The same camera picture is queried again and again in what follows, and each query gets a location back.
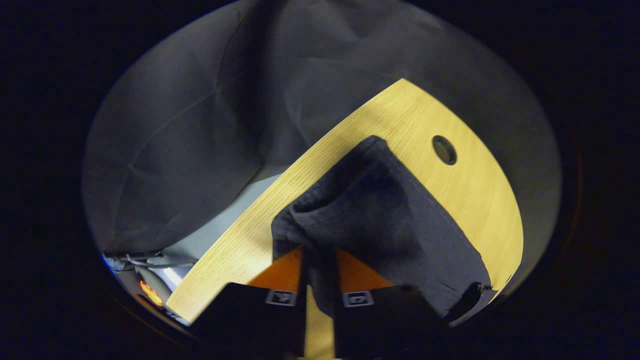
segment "black cloth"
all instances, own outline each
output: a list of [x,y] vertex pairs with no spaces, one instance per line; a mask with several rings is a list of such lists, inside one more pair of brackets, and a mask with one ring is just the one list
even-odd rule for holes
[[559,209],[552,129],[500,57],[394,0],[240,0],[145,53],[107,94],[87,139],[83,197],[100,250],[183,239],[401,78],[457,114],[504,170],[524,230],[517,283]]
[[472,285],[491,287],[480,253],[377,136],[360,142],[279,212],[271,232],[274,260],[298,245],[311,250],[310,283],[318,308],[328,315],[335,299],[328,257],[335,256],[335,247],[394,284],[418,287],[440,316],[461,303]]

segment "wooden tabletop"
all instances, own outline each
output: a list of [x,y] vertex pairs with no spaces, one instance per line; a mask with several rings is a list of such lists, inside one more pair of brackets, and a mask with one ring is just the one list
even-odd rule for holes
[[[272,260],[275,215],[370,135],[385,139],[449,212],[482,255],[493,289],[500,293],[522,258],[522,221],[511,186],[491,152],[462,120],[401,79],[354,111],[293,163],[202,256],[166,305],[193,322],[226,283],[246,284],[261,273]],[[432,144],[436,135],[455,148],[454,165],[436,155]],[[333,356],[332,319],[312,299],[307,309],[305,353],[310,359]]]

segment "round hole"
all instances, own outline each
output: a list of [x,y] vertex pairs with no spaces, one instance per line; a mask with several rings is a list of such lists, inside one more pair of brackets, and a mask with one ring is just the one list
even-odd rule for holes
[[436,151],[436,155],[447,165],[453,165],[458,159],[456,156],[456,149],[453,145],[440,135],[433,137],[433,149]]

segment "orange light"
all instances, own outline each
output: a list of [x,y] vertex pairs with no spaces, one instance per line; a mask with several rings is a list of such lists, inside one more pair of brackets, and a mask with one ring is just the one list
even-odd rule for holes
[[145,294],[147,294],[151,302],[153,302],[157,306],[162,307],[162,299],[160,299],[160,296],[156,294],[156,292],[151,288],[151,286],[147,285],[146,282],[141,280],[140,288],[142,288],[142,291],[144,291]]

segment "orange object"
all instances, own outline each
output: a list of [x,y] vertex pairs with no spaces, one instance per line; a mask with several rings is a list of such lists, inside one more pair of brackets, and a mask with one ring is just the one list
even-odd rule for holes
[[337,249],[336,257],[341,293],[393,286],[391,282],[348,252]]
[[149,297],[149,300],[151,300],[151,302],[153,302],[157,306],[160,306],[160,307],[163,306],[163,302],[162,302],[162,299],[160,298],[160,296],[158,296],[158,294],[156,294],[156,292],[146,282],[141,280],[140,281],[140,288],[142,288],[142,291],[144,291],[145,294],[147,294],[147,296]]
[[298,292],[302,266],[302,246],[291,250],[253,278],[247,285],[258,288]]

